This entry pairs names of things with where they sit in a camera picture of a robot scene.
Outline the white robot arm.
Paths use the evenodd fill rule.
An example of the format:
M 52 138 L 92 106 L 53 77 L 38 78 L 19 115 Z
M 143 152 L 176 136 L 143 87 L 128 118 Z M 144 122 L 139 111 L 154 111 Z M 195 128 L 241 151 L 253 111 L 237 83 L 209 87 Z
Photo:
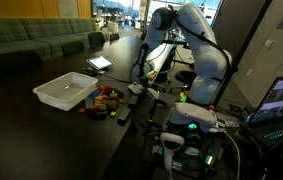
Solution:
M 181 30 L 194 59 L 196 77 L 188 97 L 195 103 L 208 104 L 229 70 L 231 54 L 217 45 L 212 28 L 193 3 L 184 4 L 178 10 L 172 7 L 155 10 L 132 72 L 139 78 L 146 74 L 147 56 L 163 43 L 165 34 L 175 28 Z

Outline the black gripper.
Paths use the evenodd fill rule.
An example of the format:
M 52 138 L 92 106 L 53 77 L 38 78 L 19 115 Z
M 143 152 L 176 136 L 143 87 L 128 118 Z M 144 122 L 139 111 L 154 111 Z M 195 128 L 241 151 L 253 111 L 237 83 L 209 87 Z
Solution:
M 129 85 L 129 90 L 135 94 L 140 95 L 148 91 L 153 84 L 149 79 L 142 79 L 140 82 L 133 82 Z

